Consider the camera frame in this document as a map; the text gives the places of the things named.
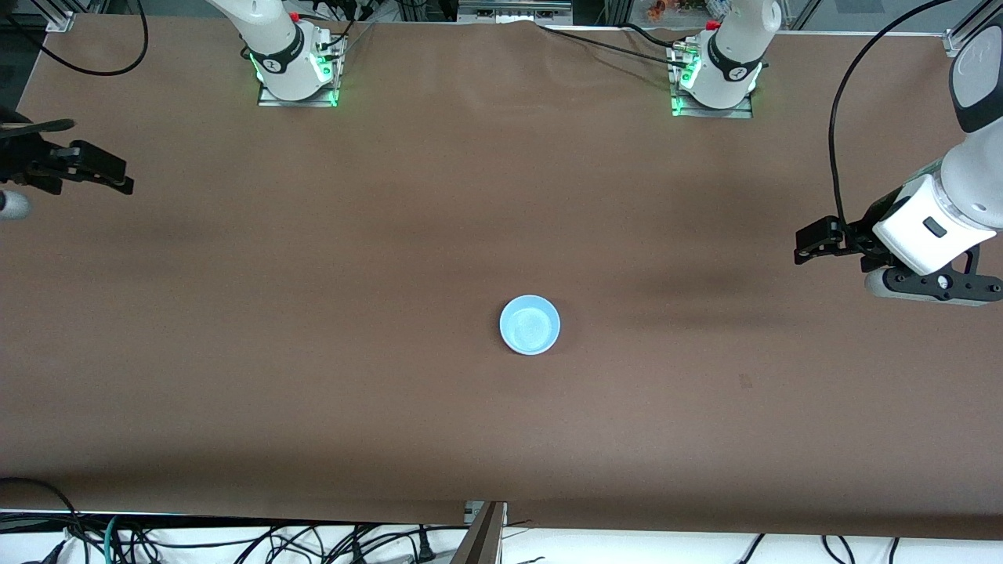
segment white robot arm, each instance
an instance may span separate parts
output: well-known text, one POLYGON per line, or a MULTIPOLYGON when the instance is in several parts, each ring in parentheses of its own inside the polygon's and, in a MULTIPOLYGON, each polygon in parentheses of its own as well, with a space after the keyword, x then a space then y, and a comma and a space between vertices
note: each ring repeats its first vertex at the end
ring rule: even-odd
POLYGON ((951 67, 951 96, 965 140, 843 229, 831 216, 797 233, 794 262, 864 253, 875 295, 984 305, 1003 282, 976 274, 979 245, 1003 231, 1003 16, 951 67), (841 247, 842 241, 848 245, 841 247), (951 266, 967 255, 964 272, 951 266))
POLYGON ((776 0, 732 0, 721 27, 695 37, 699 59, 680 86, 708 107, 738 105, 755 86, 762 55, 782 17, 776 0))
POLYGON ((282 0, 207 1, 237 26, 258 78, 275 97, 302 100, 333 79, 331 32, 294 21, 282 0))

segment light blue bowl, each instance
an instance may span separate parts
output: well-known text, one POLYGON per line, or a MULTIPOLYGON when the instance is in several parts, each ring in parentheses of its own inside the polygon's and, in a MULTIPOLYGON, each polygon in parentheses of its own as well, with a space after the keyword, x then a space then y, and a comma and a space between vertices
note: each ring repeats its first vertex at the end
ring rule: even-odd
POLYGON ((520 296, 501 310, 498 327, 509 348, 520 354, 540 354, 557 342, 561 317, 546 299, 520 296))

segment mounting plate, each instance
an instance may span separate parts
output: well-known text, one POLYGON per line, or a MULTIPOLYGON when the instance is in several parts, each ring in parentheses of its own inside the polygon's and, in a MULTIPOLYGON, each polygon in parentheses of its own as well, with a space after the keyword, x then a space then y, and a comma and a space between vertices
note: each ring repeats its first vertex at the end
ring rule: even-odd
POLYGON ((279 106, 279 107, 336 107, 338 105, 338 96, 341 93, 341 76, 345 72, 345 47, 347 46, 348 38, 342 37, 337 43, 332 45, 327 51, 320 52, 318 54, 324 56, 333 56, 334 58, 327 64, 330 64, 331 73, 334 78, 330 82, 321 86, 319 90, 314 92, 312 96, 303 98, 301 100, 284 100, 275 97, 265 87, 262 83, 261 87, 258 88, 258 105, 263 106, 279 106))
MULTIPOLYGON (((693 62, 693 57, 696 52, 699 52, 699 46, 694 42, 691 42, 687 38, 686 41, 680 44, 679 48, 666 47, 665 55, 671 61, 683 61, 687 64, 693 62)), ((688 91, 680 86, 680 82, 683 80, 683 74, 689 71, 686 68, 679 68, 673 65, 667 65, 669 68, 669 93, 672 96, 672 114, 673 115, 689 115, 691 117, 726 117, 733 119, 749 119, 752 117, 752 98, 749 94, 745 94, 742 101, 738 102, 738 105, 734 107, 729 107, 727 109, 715 109, 713 107, 707 107, 702 103, 696 101, 688 91)))

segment black wire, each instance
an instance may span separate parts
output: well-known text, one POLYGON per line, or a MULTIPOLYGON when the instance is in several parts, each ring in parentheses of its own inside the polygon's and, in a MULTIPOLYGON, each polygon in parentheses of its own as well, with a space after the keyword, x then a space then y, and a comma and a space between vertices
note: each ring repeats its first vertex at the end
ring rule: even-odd
POLYGON ((749 545, 749 549, 745 551, 745 556, 738 561, 738 564, 748 564, 749 560, 752 560, 752 555, 755 554, 755 549, 759 548, 759 543, 762 542, 762 539, 765 536, 766 533, 759 533, 755 536, 755 540, 753 540, 752 544, 749 545))
POLYGON ((411 548, 416 553, 417 552, 417 547, 414 545, 414 539, 411 538, 411 536, 418 534, 422 530, 424 530, 427 533, 427 532, 432 532, 432 531, 455 531, 455 530, 462 530, 462 529, 466 529, 466 527, 454 527, 454 526, 449 526, 449 525, 440 525, 440 526, 435 526, 435 527, 423 527, 421 529, 414 529, 414 530, 411 530, 411 531, 404 531, 404 532, 400 532, 400 533, 386 533, 386 534, 383 534, 383 535, 379 535, 377 537, 373 537, 372 539, 369 539, 365 543, 362 543, 360 546, 362 548, 365 548, 365 547, 369 547, 370 545, 373 545, 373 543, 376 543, 376 541, 379 541, 380 539, 386 539, 386 540, 384 540, 381 543, 377 543, 374 546, 371 546, 368 550, 363 550, 362 553, 357 558, 352 559, 347 564, 359 564, 366 557, 366 555, 372 553, 374 550, 376 550, 376 549, 378 549, 378 548, 380 548, 382 546, 385 546, 387 544, 390 544, 392 542, 398 541, 400 539, 405 539, 405 538, 411 542, 411 548))
POLYGON ((341 32, 341 35, 338 36, 338 39, 336 41, 340 41, 345 37, 348 37, 348 31, 352 29, 353 25, 355 25, 355 20, 354 19, 348 20, 348 25, 345 26, 345 30, 341 32))
POLYGON ((290 549, 289 547, 291 545, 294 545, 296 539, 298 539, 298 538, 306 535, 310 531, 316 531, 316 529, 317 529, 317 525, 311 525, 310 527, 307 527, 307 528, 303 529, 302 531, 300 531, 299 533, 296 533, 295 535, 293 535, 292 538, 287 539, 285 537, 279 536, 278 538, 283 541, 283 544, 280 545, 280 546, 278 546, 278 547, 276 547, 275 544, 274 544, 275 537, 270 538, 269 542, 273 543, 272 544, 272 550, 269 553, 269 557, 265 559, 265 564, 272 564, 275 561, 275 559, 280 554, 282 554, 282 552, 284 550, 288 549, 288 550, 291 550, 293 552, 297 552, 295 549, 290 549))
POLYGON ((59 501, 63 504, 63 506, 66 507, 66 511, 69 512, 69 516, 72 521, 71 524, 75 527, 75 531, 73 529, 70 529, 71 534, 74 534, 75 536, 75 533, 79 533, 84 537, 83 559, 86 564, 90 564, 90 549, 89 547, 87 547, 86 544, 86 531, 83 528, 83 524, 80 522, 80 515, 77 513, 76 508, 73 507, 73 504, 70 503, 69 498, 67 498, 65 494, 63 494, 59 490, 59 488, 56 488, 55 486, 49 484, 48 482, 35 480, 34 478, 21 478, 18 476, 9 476, 5 478, 0 478, 0 487, 7 486, 10 484, 34 486, 36 488, 47 490, 51 494, 55 495, 55 497, 59 498, 59 501))
POLYGON ((320 533, 317 532, 317 528, 314 527, 314 537, 317 537, 317 545, 320 547, 320 554, 318 556, 324 556, 324 539, 320 537, 320 533))
POLYGON ((24 125, 21 127, 11 127, 9 129, 0 129, 0 139, 19 137, 21 135, 29 135, 31 133, 51 133, 53 131, 65 131, 73 125, 75 125, 72 119, 53 119, 51 121, 43 121, 41 123, 32 123, 30 125, 24 125))
MULTIPOLYGON (((850 550, 850 543, 847 542, 847 539, 844 538, 843 535, 840 535, 835 538, 840 539, 840 542, 843 543, 844 548, 847 549, 847 555, 850 557, 850 564, 857 564, 857 558, 854 557, 854 551, 850 550)), ((835 560, 839 564, 847 564, 847 562, 840 559, 840 557, 832 552, 832 549, 828 547, 828 535, 821 536, 821 546, 822 548, 825 549, 825 552, 828 553, 829 558, 835 560)))
POLYGON ((888 551, 888 564, 895 564, 895 551, 899 550, 899 537, 892 539, 892 548, 888 551))
POLYGON ((14 29, 21 32, 21 35, 25 39, 32 42, 36 47, 38 47, 43 53, 51 57, 56 62, 62 64, 67 68, 71 68, 77 72, 82 72, 83 74, 89 74, 91 76, 118 76, 119 74, 125 74, 126 72, 132 70, 133 68, 139 66, 142 59, 146 57, 146 49, 149 47, 149 26, 146 25, 146 12, 142 9, 142 0, 135 0, 135 5, 139 8, 139 20, 142 22, 142 50, 139 51, 139 56, 135 57, 135 60, 119 68, 118 70, 90 70, 89 68, 83 68, 82 66, 77 66, 68 60, 60 57, 59 55, 50 51, 45 45, 38 41, 28 33, 28 30, 21 27, 21 24, 17 23, 11 16, 7 16, 7 21, 14 26, 14 29))
POLYGON ((363 535, 375 530, 376 527, 376 525, 363 525, 362 527, 354 529, 351 533, 342 537, 342 539, 338 541, 333 548, 331 548, 331 551, 320 560, 320 564, 333 564, 335 560, 348 553, 347 551, 350 550, 353 538, 361 538, 363 535))
POLYGON ((665 57, 656 57, 654 55, 649 55, 649 54, 646 54, 646 53, 639 53, 637 51, 632 51, 630 49, 624 49, 623 47, 617 47, 616 45, 610 45, 609 43, 603 43, 602 41, 596 41, 595 39, 589 39, 588 37, 582 37, 581 35, 575 35, 575 34, 572 34, 572 33, 567 33, 567 32, 561 31, 560 29, 551 29, 549 27, 541 27, 540 29, 543 29, 544 31, 547 31, 548 33, 554 33, 555 35, 561 35, 562 37, 567 37, 569 39, 575 39, 577 41, 582 41, 582 42, 585 42, 585 43, 591 43, 593 45, 598 45, 600 47, 605 47, 607 49, 611 49, 611 50, 614 50, 614 51, 619 51, 621 53, 626 53, 628 55, 634 55, 635 57, 641 57, 643 59, 653 60, 655 62, 660 62, 662 64, 668 64, 670 66, 678 66, 680 68, 683 68, 683 67, 686 66, 686 63, 684 63, 683 61, 669 60, 669 59, 667 59, 665 57))
POLYGON ((645 31, 639 25, 636 25, 636 24, 633 24, 633 23, 630 23, 630 22, 624 22, 624 23, 618 25, 617 27, 623 27, 623 28, 627 28, 627 29, 633 29, 634 31, 636 31, 639 34, 641 34, 641 37, 644 37, 645 39, 647 39, 648 41, 651 41, 652 43, 654 43, 656 45, 659 45, 659 46, 662 46, 662 47, 668 47, 670 49, 672 48, 672 41, 662 41, 658 37, 655 37, 654 35, 648 33, 647 31, 645 31))
POLYGON ((234 564, 244 564, 248 557, 251 556, 251 553, 254 552, 254 549, 258 548, 258 545, 265 542, 266 539, 274 535, 275 532, 281 528, 282 527, 271 527, 265 534, 251 541, 251 544, 244 549, 244 552, 241 552, 237 559, 234 560, 234 564))
POLYGON ((125 551, 122 550, 121 537, 118 536, 118 534, 115 532, 115 529, 111 530, 111 536, 108 538, 108 550, 111 551, 112 562, 114 562, 114 556, 118 556, 118 562, 121 562, 123 564, 127 562, 127 560, 125 559, 125 551))
POLYGON ((875 36, 872 37, 867 42, 866 45, 864 45, 864 48, 861 49, 859 53, 857 53, 857 56, 854 57, 854 61, 850 63, 850 68, 847 69, 847 73, 843 75, 843 80, 840 82, 840 87, 837 88, 835 90, 835 97, 832 99, 832 111, 829 113, 828 116, 828 166, 832 173, 832 197, 835 200, 835 213, 840 219, 840 228, 844 231, 844 233, 848 234, 847 246, 855 251, 864 253, 865 255, 869 255, 869 253, 864 248, 862 248, 862 246, 857 242, 857 239, 847 231, 847 216, 843 210, 843 195, 840 192, 840 170, 839 167, 837 166, 837 159, 835 159, 835 113, 840 107, 840 100, 843 98, 843 91, 847 87, 847 82, 850 81, 851 74, 853 74, 854 70, 857 69, 857 65, 861 63, 861 60, 864 58, 866 54, 868 54, 868 51, 871 50, 871 47, 874 47, 875 43, 877 43, 879 39, 884 37, 888 32, 898 27, 899 24, 915 16, 916 14, 925 12, 931 8, 935 8, 937 6, 940 6, 941 4, 946 4, 951 1, 952 0, 932 0, 931 2, 927 2, 926 4, 917 6, 916 8, 909 10, 905 14, 902 14, 901 16, 893 20, 892 23, 882 28, 881 31, 876 33, 875 36))

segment brown paper surface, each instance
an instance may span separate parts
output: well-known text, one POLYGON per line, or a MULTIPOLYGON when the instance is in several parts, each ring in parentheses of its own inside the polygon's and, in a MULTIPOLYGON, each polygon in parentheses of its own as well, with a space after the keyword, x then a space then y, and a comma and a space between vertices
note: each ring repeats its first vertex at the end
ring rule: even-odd
MULTIPOLYGON (((113 68, 139 38, 81 17, 48 45, 113 68)), ((135 195, 29 192, 0 224, 0 471, 86 510, 498 499, 545 526, 999 538, 1003 310, 792 262, 833 211, 864 41, 778 36, 751 120, 673 117, 664 66, 528 23, 377 25, 328 109, 256 106, 226 20, 150 18, 120 77, 43 58, 20 110, 76 119, 49 138, 122 157, 135 195), (562 315, 539 357, 497 332, 524 293, 562 315)), ((890 37, 861 66, 852 219, 962 138, 949 64, 890 37)))

